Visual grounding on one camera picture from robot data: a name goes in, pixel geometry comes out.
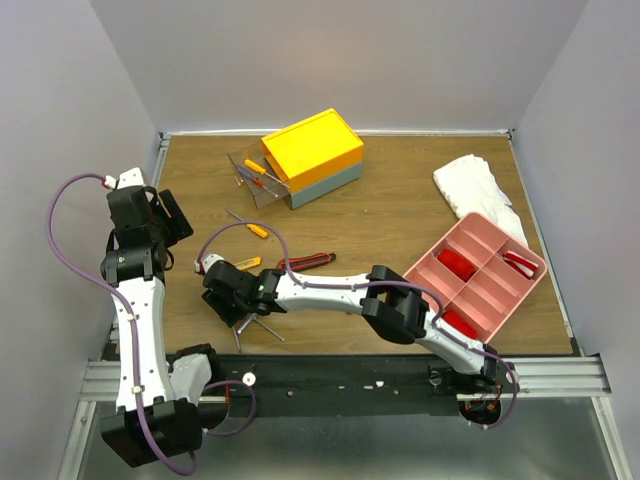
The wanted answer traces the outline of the blue red screwdriver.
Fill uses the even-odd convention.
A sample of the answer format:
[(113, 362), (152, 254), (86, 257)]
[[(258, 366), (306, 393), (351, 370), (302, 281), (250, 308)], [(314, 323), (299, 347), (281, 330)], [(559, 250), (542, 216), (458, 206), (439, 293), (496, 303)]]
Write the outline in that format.
[(256, 186), (260, 187), (262, 190), (266, 191), (267, 193), (271, 194), (272, 196), (274, 196), (275, 198), (278, 198), (279, 195), (273, 191), (271, 191), (269, 188), (267, 188), (265, 186), (265, 184), (258, 179), (255, 175), (251, 174), (247, 169), (245, 169), (244, 167), (242, 167), (241, 165), (237, 165), (236, 169), (238, 170), (238, 172), (240, 173), (240, 175), (245, 179), (250, 181), (251, 183), (255, 184)]

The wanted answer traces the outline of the orange screwdriver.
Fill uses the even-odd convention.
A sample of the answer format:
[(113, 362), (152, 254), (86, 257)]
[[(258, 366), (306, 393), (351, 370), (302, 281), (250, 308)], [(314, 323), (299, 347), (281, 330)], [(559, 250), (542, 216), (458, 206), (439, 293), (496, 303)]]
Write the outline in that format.
[(264, 228), (260, 227), (257, 224), (247, 222), (244, 218), (240, 217), (236, 213), (232, 212), (229, 209), (226, 209), (226, 212), (231, 215), (234, 219), (241, 222), (248, 230), (250, 230), (253, 234), (257, 235), (261, 239), (266, 239), (269, 237), (269, 233)]
[(275, 175), (272, 175), (271, 173), (269, 173), (265, 167), (259, 165), (258, 163), (250, 160), (250, 159), (245, 159), (244, 160), (244, 165), (248, 168), (250, 168), (251, 170), (264, 175), (268, 178), (270, 178), (271, 180), (275, 181), (277, 184), (284, 186), (285, 188), (289, 189), (289, 186), (284, 183), (283, 181), (281, 181), (278, 177), (276, 177)]

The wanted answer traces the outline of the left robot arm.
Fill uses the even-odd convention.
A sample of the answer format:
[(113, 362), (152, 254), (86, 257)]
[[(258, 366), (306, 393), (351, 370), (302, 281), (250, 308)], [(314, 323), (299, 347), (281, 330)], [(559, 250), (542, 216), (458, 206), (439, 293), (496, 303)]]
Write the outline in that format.
[(114, 228), (101, 275), (116, 308), (120, 376), (116, 412), (100, 429), (126, 464), (140, 467), (200, 448), (199, 399), (220, 387), (222, 372), (208, 344), (166, 358), (162, 314), (170, 249), (193, 233), (172, 193), (119, 186), (107, 202)]

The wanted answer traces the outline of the transparent smoky drawer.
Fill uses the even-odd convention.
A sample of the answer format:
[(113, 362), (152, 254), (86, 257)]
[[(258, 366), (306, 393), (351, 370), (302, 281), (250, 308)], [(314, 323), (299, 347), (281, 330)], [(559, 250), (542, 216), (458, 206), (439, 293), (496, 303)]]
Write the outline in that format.
[(228, 158), (234, 174), (247, 187), (258, 209), (277, 201), (290, 200), (288, 182), (268, 162), (261, 142), (233, 151), (228, 154)]

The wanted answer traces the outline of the silver T-handle wrench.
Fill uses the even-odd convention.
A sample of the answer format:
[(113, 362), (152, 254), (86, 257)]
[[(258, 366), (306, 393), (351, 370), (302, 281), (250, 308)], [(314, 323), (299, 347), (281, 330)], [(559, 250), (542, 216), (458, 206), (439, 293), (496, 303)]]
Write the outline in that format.
[(237, 336), (241, 336), (249, 326), (256, 324), (261, 327), (263, 330), (277, 338), (279, 341), (284, 342), (285, 338), (276, 332), (273, 328), (269, 327), (264, 321), (258, 318), (258, 315), (253, 313), (249, 315), (245, 320), (242, 320), (240, 325), (235, 328), (235, 333)]

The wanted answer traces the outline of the yellow and grey drawer box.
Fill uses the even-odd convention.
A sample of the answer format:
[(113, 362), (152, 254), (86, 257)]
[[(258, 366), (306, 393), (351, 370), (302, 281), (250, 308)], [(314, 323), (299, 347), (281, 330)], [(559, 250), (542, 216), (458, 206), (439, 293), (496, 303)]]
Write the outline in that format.
[(362, 173), (364, 142), (333, 108), (270, 133), (261, 144), (268, 164), (289, 186), (292, 209)]

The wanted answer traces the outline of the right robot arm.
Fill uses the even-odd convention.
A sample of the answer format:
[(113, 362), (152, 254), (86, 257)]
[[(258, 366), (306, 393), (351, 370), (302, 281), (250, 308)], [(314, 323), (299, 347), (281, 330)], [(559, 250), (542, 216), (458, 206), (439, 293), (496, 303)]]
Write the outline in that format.
[(445, 304), (434, 291), (385, 266), (347, 277), (275, 268), (254, 275), (217, 259), (202, 262), (200, 275), (204, 301), (230, 326), (251, 314), (302, 310), (354, 314), (387, 342), (419, 344), (437, 355), (471, 391), (483, 391), (496, 380), (497, 354), (449, 325), (444, 320)]

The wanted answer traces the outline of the green handle screwdriver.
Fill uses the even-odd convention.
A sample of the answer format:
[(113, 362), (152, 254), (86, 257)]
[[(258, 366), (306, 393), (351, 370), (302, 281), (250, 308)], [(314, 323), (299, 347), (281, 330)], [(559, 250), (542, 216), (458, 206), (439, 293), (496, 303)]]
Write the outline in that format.
[(238, 330), (234, 326), (234, 327), (231, 328), (231, 331), (232, 331), (233, 336), (234, 336), (234, 341), (235, 341), (235, 344), (236, 344), (236, 347), (237, 347), (237, 351), (238, 351), (238, 353), (242, 353), (243, 350), (242, 350), (242, 345), (241, 345), (241, 341), (240, 341), (240, 338), (239, 338)]

